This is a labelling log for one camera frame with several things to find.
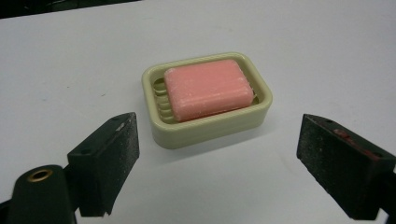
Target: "white table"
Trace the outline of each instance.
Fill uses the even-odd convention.
[[[0,201],[134,111],[141,157],[104,218],[78,223],[358,223],[296,158],[303,113],[396,154],[396,2],[142,1],[0,21]],[[151,137],[145,69],[239,51],[274,94],[262,126],[178,150]],[[380,212],[376,222],[384,223]]]

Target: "soap bar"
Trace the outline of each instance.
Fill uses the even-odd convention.
[[[253,90],[234,60],[170,68],[164,81],[177,121],[247,107],[253,101]]]

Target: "cream soap dish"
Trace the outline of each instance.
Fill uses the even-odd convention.
[[[153,138],[165,148],[260,126],[273,99],[250,59],[237,52],[152,66],[142,84]]]

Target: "tabletop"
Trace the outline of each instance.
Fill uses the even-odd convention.
[[[274,95],[263,125],[168,150],[141,76],[237,51]],[[296,158],[304,113],[396,154],[396,2],[146,0],[0,20],[0,202],[15,180],[135,112],[140,159],[111,216],[78,223],[356,223]],[[376,221],[384,223],[380,212]]]

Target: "plastic soap dish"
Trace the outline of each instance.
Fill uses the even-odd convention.
[[[219,60],[235,60],[254,92],[250,106],[233,111],[184,122],[174,119],[163,75],[169,68],[208,63]],[[237,133],[260,126],[270,107],[273,96],[262,76],[250,59],[241,53],[230,52],[193,58],[150,67],[142,76],[142,84],[148,106],[151,131],[155,142],[165,148],[179,148]]]

